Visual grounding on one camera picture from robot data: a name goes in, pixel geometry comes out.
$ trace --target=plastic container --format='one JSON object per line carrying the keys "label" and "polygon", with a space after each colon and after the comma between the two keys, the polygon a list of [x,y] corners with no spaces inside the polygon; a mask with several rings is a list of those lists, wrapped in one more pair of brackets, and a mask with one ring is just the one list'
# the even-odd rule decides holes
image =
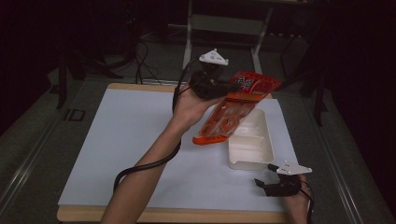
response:
{"label": "plastic container", "polygon": [[228,139],[229,165],[237,170],[263,170],[274,161],[265,113],[254,108]]}

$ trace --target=white paper sheet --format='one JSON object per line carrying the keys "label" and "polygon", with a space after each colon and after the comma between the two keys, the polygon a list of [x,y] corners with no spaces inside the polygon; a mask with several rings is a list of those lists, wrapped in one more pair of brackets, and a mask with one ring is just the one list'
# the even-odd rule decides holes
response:
{"label": "white paper sheet", "polygon": [[[172,96],[106,90],[59,205],[107,205],[116,175],[134,166],[171,118]],[[257,107],[267,118],[276,157],[273,164],[297,162],[278,101],[262,100]],[[277,183],[275,173],[231,169],[227,143],[204,147],[192,143],[210,111],[183,136],[181,149],[166,165],[148,207],[284,211],[279,198],[266,197],[254,183],[254,178]]]}

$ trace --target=wooden table edge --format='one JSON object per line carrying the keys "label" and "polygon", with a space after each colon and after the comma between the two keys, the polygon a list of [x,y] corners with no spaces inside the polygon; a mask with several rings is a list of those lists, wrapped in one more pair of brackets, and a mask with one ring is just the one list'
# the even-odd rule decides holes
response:
{"label": "wooden table edge", "polygon": [[[60,221],[100,221],[105,206],[60,206]],[[287,223],[282,212],[146,208],[137,222],[150,223]]]}
{"label": "wooden table edge", "polygon": [[[131,90],[131,91],[165,91],[173,92],[175,86],[161,86],[161,85],[139,85],[139,84],[128,84],[128,83],[110,83],[107,86],[108,89],[113,90]],[[269,93],[265,99],[273,99],[271,93]]]}

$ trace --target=red snack bag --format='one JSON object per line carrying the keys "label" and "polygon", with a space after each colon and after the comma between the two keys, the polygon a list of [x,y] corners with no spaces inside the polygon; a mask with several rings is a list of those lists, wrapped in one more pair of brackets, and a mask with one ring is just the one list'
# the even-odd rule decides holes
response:
{"label": "red snack bag", "polygon": [[196,145],[208,145],[226,141],[256,104],[281,82],[253,72],[237,72],[229,81],[239,83],[240,91],[228,93],[218,103],[205,122],[198,136],[192,138]]}

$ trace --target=cable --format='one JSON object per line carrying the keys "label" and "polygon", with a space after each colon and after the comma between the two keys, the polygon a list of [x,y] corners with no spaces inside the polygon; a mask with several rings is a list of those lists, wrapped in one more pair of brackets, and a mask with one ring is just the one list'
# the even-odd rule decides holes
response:
{"label": "cable", "polygon": [[160,74],[160,72],[156,69],[156,68],[153,68],[153,67],[151,67],[151,66],[149,66],[149,65],[147,65],[145,62],[141,62],[141,64],[140,65],[144,65],[145,67],[146,67],[146,69],[147,69],[147,71],[151,74],[151,76],[148,76],[148,77],[142,77],[142,78],[155,78],[157,81],[158,81],[158,83],[160,84],[160,85],[162,85],[162,83],[161,83],[161,81],[157,78],[157,76]]}
{"label": "cable", "polygon": [[196,86],[196,85],[199,85],[201,82],[196,82],[196,83],[194,83],[194,84],[192,84],[192,85],[190,85],[188,88],[186,88],[184,91],[181,91],[178,95],[181,95],[183,92],[185,92],[185,91],[187,91],[187,90],[189,90],[189,89],[191,89],[192,87],[194,87],[194,86]]}
{"label": "cable", "polygon": [[138,41],[139,44],[145,46],[146,48],[146,53],[145,56],[141,59],[141,62],[139,62],[138,57],[136,57],[136,62],[137,62],[137,70],[134,76],[134,84],[137,84],[137,79],[140,78],[140,84],[143,84],[143,78],[142,78],[142,73],[141,73],[141,67],[142,64],[144,64],[144,61],[146,60],[148,54],[149,54],[149,47],[141,40]]}
{"label": "cable", "polygon": [[161,166],[167,162],[169,162],[170,160],[172,160],[176,154],[178,153],[178,151],[180,150],[180,145],[181,145],[181,140],[178,142],[177,146],[175,147],[175,149],[172,151],[171,154],[169,154],[169,156],[163,158],[162,160],[159,161],[155,161],[152,163],[148,163],[148,164],[144,164],[144,165],[139,165],[139,166],[134,166],[128,169],[125,169],[123,171],[121,171],[115,181],[114,181],[114,187],[113,187],[113,192],[116,191],[117,186],[119,185],[120,181],[122,180],[123,177],[125,177],[126,175],[135,173],[135,172],[139,172],[139,171],[144,171],[144,170],[148,170],[148,169],[152,169],[158,166]]}
{"label": "cable", "polygon": [[312,213],[314,212],[314,204],[315,204],[315,195],[314,195],[314,191],[312,190],[311,186],[308,185],[308,183],[306,183],[303,180],[300,180],[302,183],[305,183],[306,186],[308,187],[308,189],[311,191],[312,196],[310,196],[307,192],[305,192],[303,189],[300,189],[300,192],[305,195],[306,198],[308,198],[309,200],[309,206],[308,206],[308,213],[306,215],[306,222],[307,224],[311,224],[312,222]]}
{"label": "cable", "polygon": [[[182,72],[182,74],[181,74],[181,76],[180,76],[180,79],[179,79],[179,81],[178,81],[178,83],[177,83],[177,87],[175,88],[175,92],[174,92],[174,96],[173,96],[173,102],[172,102],[172,111],[175,110],[175,106],[176,106],[176,102],[177,102],[178,96],[179,96],[181,93],[184,92],[184,91],[179,92],[179,89],[180,89],[181,83],[183,82],[184,76],[186,75],[187,71],[190,69],[191,64],[192,64],[193,62],[195,62],[196,60],[198,60],[198,58],[199,58],[199,57],[197,57],[197,58],[191,60],[191,61],[186,65],[186,67],[183,69],[183,72]],[[151,163],[143,164],[143,165],[139,165],[139,166],[134,166],[134,167],[131,167],[131,168],[128,168],[128,169],[125,169],[125,170],[121,171],[121,172],[116,176],[116,179],[114,180],[113,193],[116,191],[116,189],[117,189],[118,185],[120,184],[120,182],[121,182],[121,180],[122,180],[123,177],[125,177],[126,175],[129,175],[129,174],[135,173],[135,172],[139,172],[139,171],[144,171],[144,170],[152,169],[152,168],[161,166],[161,165],[163,165],[163,164],[169,162],[170,160],[172,160],[172,159],[176,156],[176,154],[177,154],[178,151],[180,150],[180,146],[181,146],[181,139],[180,139],[180,141],[178,142],[178,144],[177,144],[177,146],[175,147],[175,149],[172,151],[172,153],[169,154],[167,157],[165,157],[165,158],[163,158],[163,159],[161,159],[161,160],[159,160],[159,161],[155,161],[155,162],[151,162]]]}

